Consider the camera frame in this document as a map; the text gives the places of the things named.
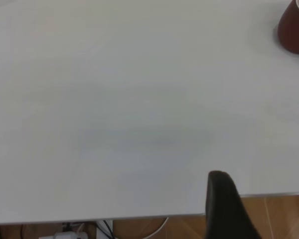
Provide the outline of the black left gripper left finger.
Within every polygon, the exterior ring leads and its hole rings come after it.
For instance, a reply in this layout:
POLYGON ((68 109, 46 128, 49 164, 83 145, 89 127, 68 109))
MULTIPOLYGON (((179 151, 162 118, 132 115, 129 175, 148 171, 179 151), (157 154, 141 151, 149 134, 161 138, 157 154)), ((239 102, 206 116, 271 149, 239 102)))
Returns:
POLYGON ((260 239, 230 175, 208 174, 205 203, 207 239, 260 239))

